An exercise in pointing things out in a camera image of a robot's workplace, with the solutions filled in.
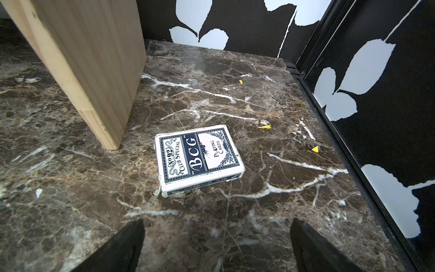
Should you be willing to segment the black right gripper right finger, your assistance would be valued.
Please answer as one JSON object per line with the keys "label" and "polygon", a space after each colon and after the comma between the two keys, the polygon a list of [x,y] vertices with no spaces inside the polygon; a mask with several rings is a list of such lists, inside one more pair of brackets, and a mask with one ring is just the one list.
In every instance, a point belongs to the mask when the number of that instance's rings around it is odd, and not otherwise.
{"label": "black right gripper right finger", "polygon": [[299,272],[362,271],[305,221],[293,220],[290,238]]}

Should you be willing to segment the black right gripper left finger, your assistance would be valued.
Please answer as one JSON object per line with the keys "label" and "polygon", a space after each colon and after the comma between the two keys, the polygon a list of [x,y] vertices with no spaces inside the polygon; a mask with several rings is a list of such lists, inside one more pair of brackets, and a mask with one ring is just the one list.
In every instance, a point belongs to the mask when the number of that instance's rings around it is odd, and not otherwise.
{"label": "black right gripper left finger", "polygon": [[74,272],[134,272],[138,266],[146,230],[142,219],[130,222]]}

